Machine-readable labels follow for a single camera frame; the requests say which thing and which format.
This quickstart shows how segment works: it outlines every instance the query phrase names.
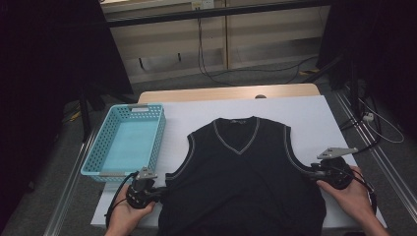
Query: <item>blue plastic basket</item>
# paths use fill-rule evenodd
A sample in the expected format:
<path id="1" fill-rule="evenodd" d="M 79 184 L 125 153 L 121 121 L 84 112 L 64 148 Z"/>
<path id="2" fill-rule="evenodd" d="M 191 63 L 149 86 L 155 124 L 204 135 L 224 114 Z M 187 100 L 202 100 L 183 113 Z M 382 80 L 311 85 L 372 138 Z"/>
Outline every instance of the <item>blue plastic basket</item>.
<path id="1" fill-rule="evenodd" d="M 81 173 L 99 182 L 121 182 L 144 166 L 154 171 L 165 122 L 161 104 L 112 106 Z"/>

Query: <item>human hand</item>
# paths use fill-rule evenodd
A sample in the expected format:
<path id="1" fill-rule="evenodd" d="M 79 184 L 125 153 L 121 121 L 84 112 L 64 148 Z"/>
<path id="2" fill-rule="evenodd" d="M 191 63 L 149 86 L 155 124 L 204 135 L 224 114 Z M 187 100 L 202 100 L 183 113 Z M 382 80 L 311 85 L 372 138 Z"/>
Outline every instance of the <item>human hand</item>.
<path id="1" fill-rule="evenodd" d="M 126 199 L 126 193 L 129 185 L 123 186 L 120 190 L 119 195 L 116 198 L 115 204 Z M 135 209 L 131 207 L 126 201 L 121 202 L 117 205 L 110 218 L 110 224 L 108 226 L 106 236 L 125 236 L 129 235 L 139 221 L 147 214 L 153 211 L 155 202 L 151 202 L 147 207 L 143 209 Z"/>
<path id="2" fill-rule="evenodd" d="M 354 175 L 362 179 L 362 172 L 357 166 L 350 166 Z M 374 215 L 368 198 L 368 191 L 361 183 L 353 180 L 346 189 L 337 190 L 325 181 L 319 180 L 317 184 L 337 200 L 340 207 L 354 218 L 364 229 L 366 235 L 388 235 L 381 223 Z"/>

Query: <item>table surface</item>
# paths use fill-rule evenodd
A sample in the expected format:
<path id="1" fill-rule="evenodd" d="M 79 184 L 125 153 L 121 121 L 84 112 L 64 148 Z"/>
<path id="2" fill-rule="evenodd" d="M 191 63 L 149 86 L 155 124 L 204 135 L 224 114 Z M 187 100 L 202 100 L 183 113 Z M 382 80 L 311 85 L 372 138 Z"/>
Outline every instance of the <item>table surface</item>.
<path id="1" fill-rule="evenodd" d="M 145 91 L 139 103 L 320 95 L 314 84 Z"/>

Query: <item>gray trim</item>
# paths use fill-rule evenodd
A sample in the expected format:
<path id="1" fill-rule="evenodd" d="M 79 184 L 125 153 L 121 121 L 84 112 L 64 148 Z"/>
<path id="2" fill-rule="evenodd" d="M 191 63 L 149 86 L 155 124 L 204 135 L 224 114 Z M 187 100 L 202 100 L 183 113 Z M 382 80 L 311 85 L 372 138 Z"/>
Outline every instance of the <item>gray trim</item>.
<path id="1" fill-rule="evenodd" d="M 187 167 L 188 163 L 190 163 L 191 158 L 194 156 L 194 150 L 196 149 L 196 141 L 194 140 L 193 134 L 190 135 L 190 138 L 191 138 L 191 142 L 192 142 L 192 145 L 193 145 L 193 147 L 191 149 L 191 152 L 190 152 L 190 156 L 188 156 L 184 166 L 182 166 L 181 169 L 179 169 L 179 171 L 177 170 L 178 173 L 176 175 L 174 175 L 172 177 L 165 177 L 165 180 L 173 180 L 173 179 L 177 178 L 184 171 L 184 169 Z"/>
<path id="2" fill-rule="evenodd" d="M 288 150 L 288 142 L 287 142 L 287 139 L 286 139 L 286 131 L 287 131 L 287 126 L 285 126 L 284 127 L 284 132 L 283 132 L 283 135 L 284 135 L 284 146 L 285 146 L 285 151 L 286 151 L 286 154 L 287 154 L 287 157 L 288 157 L 288 160 L 289 160 L 289 162 L 291 162 L 291 164 L 298 170 L 298 171 L 300 171 L 301 173 L 304 173 L 304 174 L 307 174 L 307 175 L 312 175 L 312 174 L 315 174 L 315 172 L 313 172 L 313 171 L 307 171 L 307 170 L 304 170 L 303 168 L 301 168 L 300 166 L 298 166 L 295 162 L 294 162 L 294 160 L 292 159 L 292 156 L 291 156 L 291 154 L 289 153 L 289 150 Z"/>
<path id="3" fill-rule="evenodd" d="M 216 120 L 214 120 L 214 121 L 212 121 L 212 124 L 213 124 L 213 126 L 214 126 L 214 130 L 215 130 L 215 133 L 217 134 L 217 136 L 218 136 L 218 138 L 220 139 L 220 141 L 227 147 L 227 148 L 229 148 L 229 149 L 231 149 L 231 150 L 233 150 L 236 154 L 242 154 L 243 152 L 245 152 L 245 150 L 246 149 L 248 149 L 249 148 L 249 146 L 252 144 L 252 142 L 254 141 L 254 139 L 255 139 L 255 136 L 257 135 L 257 133 L 258 133 L 258 130 L 259 130 L 259 127 L 260 127 L 260 118 L 259 117 L 257 117 L 257 126 L 256 126 L 256 128 L 255 128 L 255 132 L 254 132 L 254 134 L 252 135 L 252 138 L 251 138 L 251 140 L 245 145 L 245 147 L 243 147 L 243 149 L 241 149 L 240 151 L 239 150 L 237 150 L 237 149 L 235 149 L 235 148 L 233 148 L 233 147 L 231 147 L 230 145 L 228 145 L 227 143 L 226 143 L 226 141 L 221 137 L 221 135 L 220 135 L 220 133 L 218 132 L 218 130 L 217 130 L 217 125 L 215 124 L 215 121 Z"/>
<path id="4" fill-rule="evenodd" d="M 336 93 L 335 96 L 337 101 L 343 108 L 343 111 L 349 118 L 352 118 L 352 123 L 355 123 L 355 118 L 349 108 L 349 99 L 345 95 L 342 97 L 338 93 Z M 366 145 L 371 144 L 375 140 L 375 137 L 372 135 L 368 127 L 365 124 L 363 124 L 363 122 L 359 123 L 358 125 L 355 125 L 355 129 L 361 137 L 362 141 Z M 398 194 L 399 198 L 404 203 L 404 206 L 410 213 L 411 217 L 417 223 L 417 199 L 414 193 L 410 190 L 408 185 L 398 174 L 398 172 L 393 167 L 392 163 L 389 161 L 389 159 L 387 158 L 386 154 L 380 146 L 370 148 L 370 153 L 374 160 L 378 163 L 380 168 L 383 170 L 387 179 L 391 183 L 393 189 Z"/>

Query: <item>black curtain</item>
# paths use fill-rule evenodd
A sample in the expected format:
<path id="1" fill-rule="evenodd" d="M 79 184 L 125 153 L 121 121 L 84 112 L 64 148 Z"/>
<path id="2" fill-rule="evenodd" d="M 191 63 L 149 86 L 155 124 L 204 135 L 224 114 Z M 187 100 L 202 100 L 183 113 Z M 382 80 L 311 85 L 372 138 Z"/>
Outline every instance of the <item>black curtain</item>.
<path id="1" fill-rule="evenodd" d="M 334 89 L 350 79 L 351 61 L 358 78 L 395 115 L 404 132 L 417 137 L 417 15 L 412 1 L 355 1 L 331 7 L 317 66 L 337 55 L 345 60 L 333 68 Z"/>
<path id="2" fill-rule="evenodd" d="M 97 21 L 105 19 L 96 0 L 0 0 L 0 232 L 81 86 L 132 92 L 110 30 L 77 27 Z"/>

